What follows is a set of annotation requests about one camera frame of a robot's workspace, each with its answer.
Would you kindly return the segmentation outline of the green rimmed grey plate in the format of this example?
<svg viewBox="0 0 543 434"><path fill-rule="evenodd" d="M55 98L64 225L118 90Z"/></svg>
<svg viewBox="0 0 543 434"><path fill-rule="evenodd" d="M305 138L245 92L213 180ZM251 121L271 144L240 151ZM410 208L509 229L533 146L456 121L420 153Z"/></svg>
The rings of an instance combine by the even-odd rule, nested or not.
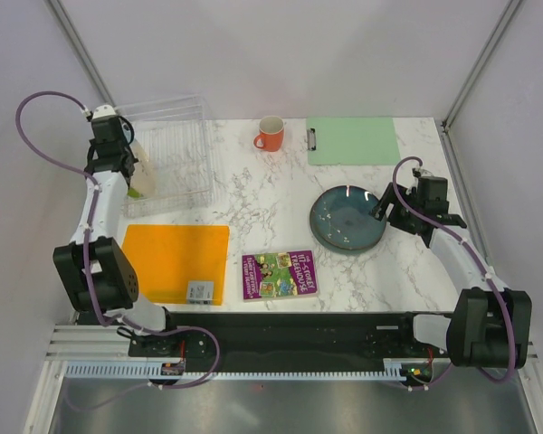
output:
<svg viewBox="0 0 543 434"><path fill-rule="evenodd" d="M126 123L122 124L125 137L130 141L130 149L137 159L134 164L135 171L131 176L130 187L141 192L141 198L153 197L156 193L156 175L152 164L143 146L135 139L134 132Z"/></svg>

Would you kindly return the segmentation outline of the dark blue plate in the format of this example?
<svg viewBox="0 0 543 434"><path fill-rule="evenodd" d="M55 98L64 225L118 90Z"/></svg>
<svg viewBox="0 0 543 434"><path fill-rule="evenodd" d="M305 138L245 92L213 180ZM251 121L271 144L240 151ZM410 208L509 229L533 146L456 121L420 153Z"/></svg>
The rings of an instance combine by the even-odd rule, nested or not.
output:
<svg viewBox="0 0 543 434"><path fill-rule="evenodd" d="M386 219L376 220L370 212L379 199L354 185L340 185L325 191L310 209L309 226L339 246L368 245L385 232Z"/></svg>

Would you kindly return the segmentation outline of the large teal plate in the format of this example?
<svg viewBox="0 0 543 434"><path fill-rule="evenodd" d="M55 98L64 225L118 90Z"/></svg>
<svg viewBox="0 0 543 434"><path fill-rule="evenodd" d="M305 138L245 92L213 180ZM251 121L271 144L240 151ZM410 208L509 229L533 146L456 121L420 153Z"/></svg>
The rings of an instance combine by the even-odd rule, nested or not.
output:
<svg viewBox="0 0 543 434"><path fill-rule="evenodd" d="M381 231L377 238L374 238L368 245L353 247L353 246L339 246L328 240L327 236L322 235L315 227L310 228L311 233L313 234L316 241L325 249L341 254L341 255L352 255L357 256L359 254L365 253L369 250L372 250L383 238L384 232Z"/></svg>

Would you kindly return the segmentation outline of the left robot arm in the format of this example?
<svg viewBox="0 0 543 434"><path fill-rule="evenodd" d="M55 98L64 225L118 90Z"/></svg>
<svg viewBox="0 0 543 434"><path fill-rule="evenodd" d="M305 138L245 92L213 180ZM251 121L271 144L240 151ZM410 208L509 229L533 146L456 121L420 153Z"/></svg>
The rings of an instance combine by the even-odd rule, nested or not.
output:
<svg viewBox="0 0 543 434"><path fill-rule="evenodd" d="M85 204L69 243L54 249L54 266L77 312L95 315L101 326L120 322L150 334L149 345L171 355L181 335L167 325L166 310L139 293L136 271L116 240L138 162L134 128L110 106L97 108L90 126Z"/></svg>

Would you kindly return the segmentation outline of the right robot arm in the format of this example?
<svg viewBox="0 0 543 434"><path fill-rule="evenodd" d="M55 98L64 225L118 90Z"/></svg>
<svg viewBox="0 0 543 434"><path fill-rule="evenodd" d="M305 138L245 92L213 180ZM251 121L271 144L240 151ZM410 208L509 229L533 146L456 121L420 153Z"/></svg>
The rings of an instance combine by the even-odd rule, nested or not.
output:
<svg viewBox="0 0 543 434"><path fill-rule="evenodd" d="M448 181L416 172L412 187L389 183L371 214L379 222L419 236L459 289L448 320L418 314L396 333L398 349L421 353L429 344L443 348L452 364L480 370L522 368L528 356L532 301L494 275L474 247L463 218L449 211Z"/></svg>

